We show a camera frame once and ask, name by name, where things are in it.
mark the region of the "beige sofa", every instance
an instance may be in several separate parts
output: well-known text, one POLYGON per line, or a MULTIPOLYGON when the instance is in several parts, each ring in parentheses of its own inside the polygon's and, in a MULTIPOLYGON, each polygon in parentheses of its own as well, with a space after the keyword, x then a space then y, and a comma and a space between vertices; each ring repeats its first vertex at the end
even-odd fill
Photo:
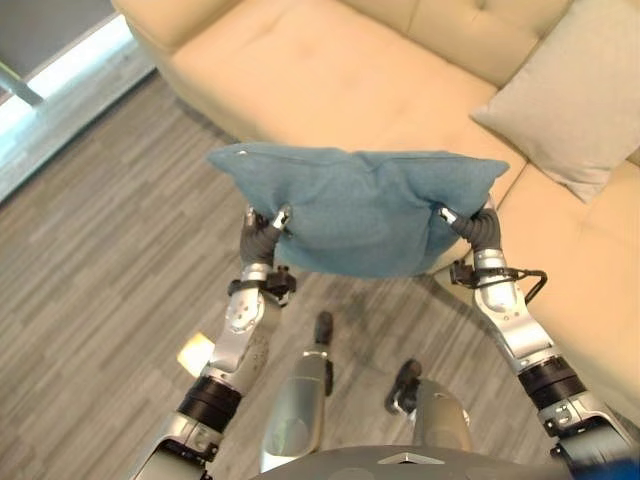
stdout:
MULTIPOLYGON (((640 167, 625 161, 584 204, 469 118, 570 1, 114 1, 175 91, 241 140, 507 161, 492 191, 506 256, 550 276, 533 313, 640 424, 640 167)), ((446 265, 468 251, 435 266, 447 288, 446 265)))

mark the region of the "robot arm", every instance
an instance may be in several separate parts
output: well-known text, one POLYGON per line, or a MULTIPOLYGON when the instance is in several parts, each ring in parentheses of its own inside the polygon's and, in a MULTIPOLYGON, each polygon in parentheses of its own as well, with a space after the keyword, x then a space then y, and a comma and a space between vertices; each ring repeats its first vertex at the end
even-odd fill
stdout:
POLYGON ((184 400, 142 455, 132 480, 207 480, 211 462, 242 397, 267 363, 271 335, 296 282, 286 267, 273 269, 276 244, 291 217, 280 209, 268 222, 249 208, 240 240, 242 274, 231 297, 214 352, 184 400))
POLYGON ((635 455, 637 445, 631 436, 586 389, 529 313, 527 303, 546 282, 546 274, 507 266, 493 205, 485 205, 470 219, 446 207, 439 214, 473 249, 474 267, 454 264, 452 281, 474 289, 475 310, 490 325, 498 347, 538 409, 547 434, 558 438, 552 454, 576 469, 635 455), (540 276, 541 281, 525 296, 516 281, 529 274, 540 276))

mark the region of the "laminate floor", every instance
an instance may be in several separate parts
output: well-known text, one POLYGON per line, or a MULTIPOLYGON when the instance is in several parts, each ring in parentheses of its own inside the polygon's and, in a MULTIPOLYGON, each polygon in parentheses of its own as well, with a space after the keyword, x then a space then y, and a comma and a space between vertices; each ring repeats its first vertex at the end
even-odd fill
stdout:
MULTIPOLYGON (((214 337, 239 272, 245 202, 204 161, 231 142, 152 76, 0 206, 0 478, 122 478, 192 379, 176 354, 214 337)), ((548 461, 534 408, 468 307, 430 277, 297 272, 265 374, 213 467, 257 473, 277 388, 334 313, 324 445, 408 443, 382 401, 411 356, 471 415, 477 451, 548 461)))

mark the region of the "teal pillow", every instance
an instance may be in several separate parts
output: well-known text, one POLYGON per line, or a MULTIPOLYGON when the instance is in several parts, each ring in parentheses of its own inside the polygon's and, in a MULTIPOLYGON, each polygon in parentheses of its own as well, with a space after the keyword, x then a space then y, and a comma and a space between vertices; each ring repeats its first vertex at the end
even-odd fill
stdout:
POLYGON ((256 211, 293 208, 276 255, 304 269, 356 277, 415 275, 456 240, 433 214, 482 207, 509 166, 448 152, 353 152, 267 143, 215 150, 256 211))

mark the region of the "pillow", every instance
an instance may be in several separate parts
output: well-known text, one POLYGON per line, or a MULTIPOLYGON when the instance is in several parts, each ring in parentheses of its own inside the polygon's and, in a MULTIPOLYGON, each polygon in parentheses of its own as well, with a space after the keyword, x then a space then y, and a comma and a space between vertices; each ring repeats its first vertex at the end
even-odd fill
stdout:
POLYGON ((640 145, 640 0, 575 0, 472 118, 584 202, 640 145))
POLYGON ((354 152, 236 144, 209 161, 257 212, 293 209, 276 255, 307 270, 357 277, 423 273, 456 240, 434 206, 470 215, 508 164, 446 152, 354 152))

